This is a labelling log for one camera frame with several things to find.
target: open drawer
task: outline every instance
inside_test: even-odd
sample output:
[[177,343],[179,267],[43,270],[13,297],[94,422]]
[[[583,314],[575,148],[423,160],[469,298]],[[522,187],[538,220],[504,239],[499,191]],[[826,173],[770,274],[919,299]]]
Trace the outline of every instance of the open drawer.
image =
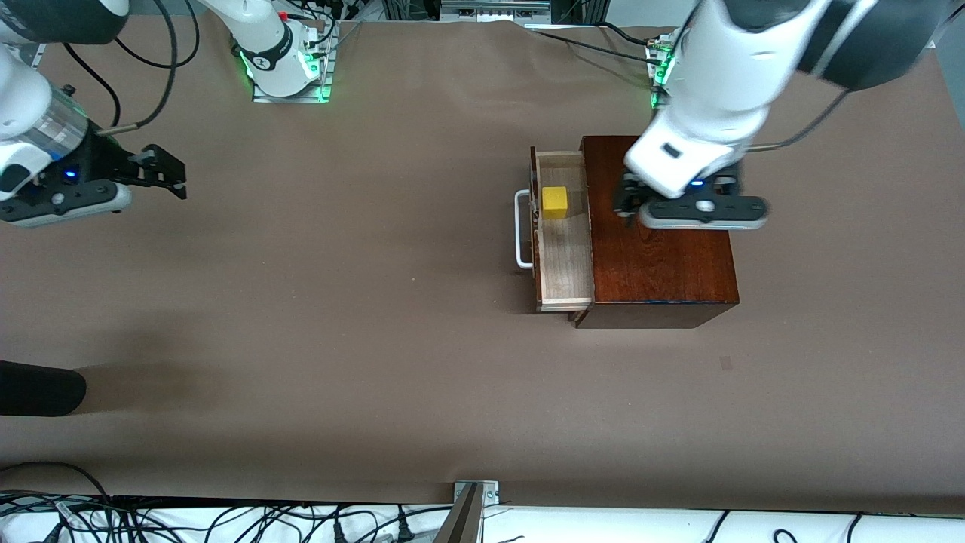
[[[587,182],[581,152],[530,149],[530,235],[539,311],[582,311],[593,302]],[[544,186],[565,186],[566,218],[542,218]]]

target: table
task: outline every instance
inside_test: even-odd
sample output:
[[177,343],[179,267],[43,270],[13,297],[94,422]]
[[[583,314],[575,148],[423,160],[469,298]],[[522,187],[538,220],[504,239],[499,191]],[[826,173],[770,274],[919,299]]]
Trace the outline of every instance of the table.
[[[934,55],[748,160],[772,214],[731,236],[740,305],[574,330],[532,312],[510,196],[532,145],[639,133],[644,67],[509,23],[371,24],[331,103],[252,104],[202,25],[168,108],[120,137],[181,158],[189,199],[0,229],[0,355],[92,385],[86,414],[0,419],[4,461],[72,461],[116,494],[413,502],[487,477],[517,503],[962,509],[965,135]],[[163,57],[158,19],[124,36]],[[79,50],[124,120],[153,108],[163,71]],[[109,118],[58,47],[41,68]],[[795,78],[759,140],[834,95]]]

